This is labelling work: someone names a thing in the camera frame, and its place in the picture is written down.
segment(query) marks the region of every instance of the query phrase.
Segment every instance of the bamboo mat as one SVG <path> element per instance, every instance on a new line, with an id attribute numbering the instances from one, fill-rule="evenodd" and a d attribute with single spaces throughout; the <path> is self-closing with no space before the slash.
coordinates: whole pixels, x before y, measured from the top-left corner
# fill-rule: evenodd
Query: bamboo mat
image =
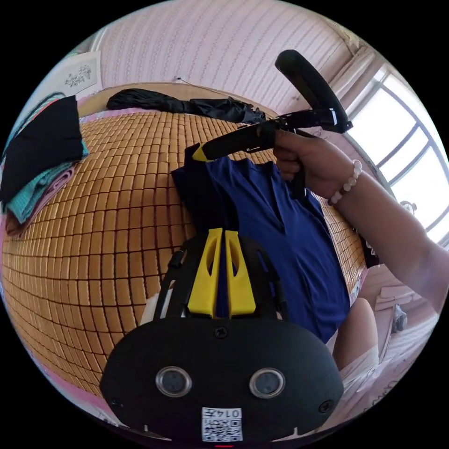
<path id="1" fill-rule="evenodd" d="M 8 310 L 42 364 L 101 396 L 107 356 L 138 325 L 173 250 L 194 234 L 170 172 L 183 164 L 184 148 L 236 128 L 160 112 L 81 126 L 89 157 L 23 238 L 3 243 Z M 274 159 L 271 151 L 248 157 L 255 163 Z M 360 241 L 320 201 L 351 292 L 365 268 Z"/>

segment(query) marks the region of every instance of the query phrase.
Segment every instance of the hand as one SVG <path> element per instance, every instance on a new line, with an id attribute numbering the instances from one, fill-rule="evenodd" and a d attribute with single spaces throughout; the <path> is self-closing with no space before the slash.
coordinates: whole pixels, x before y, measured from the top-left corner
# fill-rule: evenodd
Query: hand
<path id="1" fill-rule="evenodd" d="M 287 131 L 276 132 L 274 155 L 286 181 L 300 170 L 297 160 L 301 160 L 306 187 L 326 199 L 340 190 L 354 171 L 351 159 L 334 144 Z"/>

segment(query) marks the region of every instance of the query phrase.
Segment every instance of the screw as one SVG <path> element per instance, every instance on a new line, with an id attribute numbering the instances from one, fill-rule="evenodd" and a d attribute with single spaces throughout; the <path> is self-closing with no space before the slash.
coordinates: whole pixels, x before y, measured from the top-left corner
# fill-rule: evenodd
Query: screw
<path id="1" fill-rule="evenodd" d="M 114 407 L 123 408 L 123 404 L 121 404 L 121 403 L 118 401 L 118 399 L 113 398 L 112 401 L 111 401 L 111 404 L 112 404 Z"/>
<path id="2" fill-rule="evenodd" d="M 324 401 L 319 407 L 318 411 L 320 413 L 327 413 L 333 406 L 333 401 L 329 399 L 328 401 Z"/>
<path id="3" fill-rule="evenodd" d="M 228 330 L 225 327 L 217 327 L 214 331 L 214 335 L 217 338 L 226 338 L 228 335 Z"/>

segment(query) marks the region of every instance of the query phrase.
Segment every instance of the navy blue shirt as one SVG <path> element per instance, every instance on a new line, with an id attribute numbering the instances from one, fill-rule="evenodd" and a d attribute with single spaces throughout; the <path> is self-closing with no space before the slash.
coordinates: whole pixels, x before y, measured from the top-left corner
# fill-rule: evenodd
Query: navy blue shirt
<path id="1" fill-rule="evenodd" d="M 198 162 L 191 157 L 196 148 L 172 172 L 196 231 L 222 227 L 262 245 L 281 279 L 290 320 L 326 343 L 349 312 L 349 295 L 319 202 L 309 191 L 304 204 L 293 199 L 273 162 Z"/>

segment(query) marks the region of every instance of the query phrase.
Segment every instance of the window frame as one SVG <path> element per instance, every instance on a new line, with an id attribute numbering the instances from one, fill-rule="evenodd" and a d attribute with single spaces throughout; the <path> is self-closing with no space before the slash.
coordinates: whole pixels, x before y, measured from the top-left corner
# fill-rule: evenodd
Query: window frame
<path id="1" fill-rule="evenodd" d="M 348 142 L 360 153 L 360 155 L 363 157 L 365 162 L 370 167 L 371 171 L 374 173 L 374 175 L 377 177 L 377 180 L 380 182 L 380 184 L 384 187 L 387 192 L 396 199 L 396 196 L 393 193 L 392 186 L 399 180 L 401 180 L 404 176 L 407 175 L 407 173 L 412 170 L 416 164 L 419 163 L 419 161 L 422 159 L 422 157 L 428 152 L 433 151 L 440 162 L 440 165 L 443 169 L 443 172 L 446 176 L 447 182 L 449 184 L 449 166 L 447 165 L 446 161 L 444 160 L 442 151 L 436 144 L 434 138 L 426 128 L 426 126 L 423 124 L 423 122 L 418 118 L 418 116 L 414 113 L 414 111 L 400 98 L 398 97 L 393 91 L 391 91 L 388 87 L 384 85 L 384 81 L 387 79 L 388 76 L 394 76 L 398 78 L 393 70 L 390 70 L 388 66 L 384 66 L 382 68 L 383 71 L 385 71 L 384 75 L 380 80 L 377 80 L 376 78 L 373 78 L 372 88 L 364 95 L 364 97 L 360 100 L 360 102 L 356 105 L 356 107 L 349 113 L 348 117 L 350 120 L 353 120 L 359 112 L 362 111 L 362 109 L 367 106 L 367 104 L 371 101 L 371 99 L 376 95 L 379 90 L 384 90 L 388 95 L 390 95 L 394 100 L 396 100 L 404 109 L 407 111 L 411 117 L 415 120 L 415 124 L 410 129 L 408 134 L 402 139 L 402 141 L 387 155 L 385 156 L 378 164 L 375 164 L 372 159 L 369 157 L 369 155 L 364 151 L 364 149 L 356 142 L 348 133 L 345 133 L 345 138 L 348 140 Z M 381 171 L 382 166 L 388 162 L 398 151 L 407 143 L 407 141 L 412 137 L 414 132 L 416 132 L 418 129 L 421 129 L 421 131 L 426 135 L 427 137 L 427 143 L 424 145 L 422 150 L 418 153 L 417 156 L 415 156 L 411 162 L 409 162 L 405 168 L 403 168 L 396 176 L 393 177 L 390 181 L 387 181 L 386 177 Z M 429 232 L 432 230 L 435 226 L 438 225 L 438 223 L 443 220 L 446 215 L 449 214 L 449 202 L 447 207 L 444 209 L 444 211 L 426 228 L 426 232 Z M 449 232 L 438 242 L 440 245 L 449 245 Z"/>

